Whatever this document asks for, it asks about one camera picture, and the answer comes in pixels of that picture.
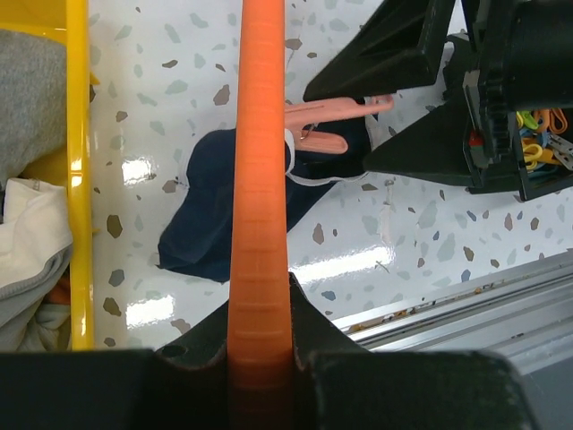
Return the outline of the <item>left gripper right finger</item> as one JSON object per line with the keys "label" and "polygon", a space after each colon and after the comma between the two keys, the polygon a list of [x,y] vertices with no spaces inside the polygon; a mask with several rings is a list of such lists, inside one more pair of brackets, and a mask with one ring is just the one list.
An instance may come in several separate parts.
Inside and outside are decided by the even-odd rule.
{"label": "left gripper right finger", "polygon": [[295,429],[538,429],[517,370],[486,351],[371,352],[289,278]]}

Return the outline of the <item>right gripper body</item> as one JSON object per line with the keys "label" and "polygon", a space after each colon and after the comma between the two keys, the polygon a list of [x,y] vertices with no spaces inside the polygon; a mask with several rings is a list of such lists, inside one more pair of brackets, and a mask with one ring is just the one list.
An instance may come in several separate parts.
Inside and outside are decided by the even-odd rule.
{"label": "right gripper body", "polygon": [[517,112],[572,106],[570,1],[465,1],[477,60],[462,88],[483,148],[473,154],[472,193],[554,193],[572,185],[562,168],[533,178],[526,171]]}

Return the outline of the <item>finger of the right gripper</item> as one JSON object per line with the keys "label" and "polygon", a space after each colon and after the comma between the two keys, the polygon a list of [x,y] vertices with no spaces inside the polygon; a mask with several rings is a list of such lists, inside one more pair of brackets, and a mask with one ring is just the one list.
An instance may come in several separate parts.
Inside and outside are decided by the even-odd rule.
{"label": "finger of the right gripper", "polygon": [[452,0],[387,0],[307,84],[305,101],[393,94],[436,82]]}
{"label": "finger of the right gripper", "polygon": [[470,119],[465,97],[457,93],[363,160],[368,172],[408,176],[433,183],[471,186]]}

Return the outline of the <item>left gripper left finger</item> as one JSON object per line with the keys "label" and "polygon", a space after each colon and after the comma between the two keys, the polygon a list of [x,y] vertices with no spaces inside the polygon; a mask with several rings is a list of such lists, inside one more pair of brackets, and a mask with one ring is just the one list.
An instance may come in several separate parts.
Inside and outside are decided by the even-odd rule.
{"label": "left gripper left finger", "polygon": [[4,353],[3,429],[227,429],[227,306],[158,350]]}

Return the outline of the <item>orange hanger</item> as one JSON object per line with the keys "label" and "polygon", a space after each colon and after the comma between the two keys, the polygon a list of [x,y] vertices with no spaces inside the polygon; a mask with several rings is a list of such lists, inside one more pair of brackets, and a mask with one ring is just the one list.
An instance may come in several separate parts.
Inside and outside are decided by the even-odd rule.
{"label": "orange hanger", "polygon": [[248,393],[283,391],[292,372],[284,35],[284,2],[243,3],[227,357]]}

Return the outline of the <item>pink clothespin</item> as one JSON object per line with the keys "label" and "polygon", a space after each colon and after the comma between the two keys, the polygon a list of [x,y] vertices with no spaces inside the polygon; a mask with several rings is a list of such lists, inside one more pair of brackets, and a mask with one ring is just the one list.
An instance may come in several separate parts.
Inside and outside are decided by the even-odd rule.
{"label": "pink clothespin", "polygon": [[285,104],[286,141],[293,143],[295,151],[340,155],[348,151],[346,139],[334,133],[319,132],[317,125],[388,112],[393,107],[391,95],[374,96],[364,104],[352,98]]}

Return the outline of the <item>navy underwear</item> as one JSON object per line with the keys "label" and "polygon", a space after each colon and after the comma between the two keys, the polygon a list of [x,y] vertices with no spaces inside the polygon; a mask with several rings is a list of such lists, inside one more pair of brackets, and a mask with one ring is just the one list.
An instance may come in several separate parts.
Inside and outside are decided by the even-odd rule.
{"label": "navy underwear", "polygon": [[[318,132],[343,138],[342,154],[295,150],[285,144],[286,227],[292,229],[337,183],[365,174],[372,150],[366,118],[321,123]],[[225,283],[230,278],[235,188],[234,129],[202,137],[186,168],[186,196],[158,241],[159,268]]]}

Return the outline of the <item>rust orange underwear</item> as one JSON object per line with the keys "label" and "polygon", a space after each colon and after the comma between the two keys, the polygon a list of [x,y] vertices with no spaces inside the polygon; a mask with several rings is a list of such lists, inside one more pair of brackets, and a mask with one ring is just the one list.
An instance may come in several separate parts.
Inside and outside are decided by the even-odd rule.
{"label": "rust orange underwear", "polygon": [[70,275],[65,272],[55,286],[43,299],[44,305],[53,305],[59,310],[70,313],[71,307],[71,282]]}

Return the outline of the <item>grey underwear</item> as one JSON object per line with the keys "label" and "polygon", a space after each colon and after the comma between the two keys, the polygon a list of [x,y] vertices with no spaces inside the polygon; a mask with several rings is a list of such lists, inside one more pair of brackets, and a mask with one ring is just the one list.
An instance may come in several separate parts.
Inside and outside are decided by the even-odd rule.
{"label": "grey underwear", "polygon": [[1,350],[68,348],[70,306],[45,297],[73,253],[66,191],[38,180],[11,178],[1,224]]}
{"label": "grey underwear", "polygon": [[1,31],[1,188],[66,143],[66,48]]}

